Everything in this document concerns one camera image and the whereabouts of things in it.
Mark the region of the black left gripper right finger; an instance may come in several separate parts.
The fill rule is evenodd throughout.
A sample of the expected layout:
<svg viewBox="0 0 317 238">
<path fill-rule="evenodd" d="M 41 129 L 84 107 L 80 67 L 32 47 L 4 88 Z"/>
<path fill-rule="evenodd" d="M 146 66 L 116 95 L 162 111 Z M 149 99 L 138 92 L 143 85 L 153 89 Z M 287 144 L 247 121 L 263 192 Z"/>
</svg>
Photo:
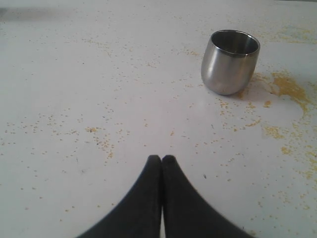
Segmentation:
<svg viewBox="0 0 317 238">
<path fill-rule="evenodd" d="M 162 159 L 163 217 L 167 238 L 250 238 L 214 210 L 190 184 L 176 158 Z"/>
</svg>

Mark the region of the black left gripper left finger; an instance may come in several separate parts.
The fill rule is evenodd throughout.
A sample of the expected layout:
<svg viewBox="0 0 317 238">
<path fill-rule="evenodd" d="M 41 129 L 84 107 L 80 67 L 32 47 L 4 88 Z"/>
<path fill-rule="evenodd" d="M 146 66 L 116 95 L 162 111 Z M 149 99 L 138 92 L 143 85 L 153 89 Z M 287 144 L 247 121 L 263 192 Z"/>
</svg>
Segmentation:
<svg viewBox="0 0 317 238">
<path fill-rule="evenodd" d="M 150 155 L 125 197 L 80 238 L 159 238 L 162 212 L 162 167 Z"/>
</svg>

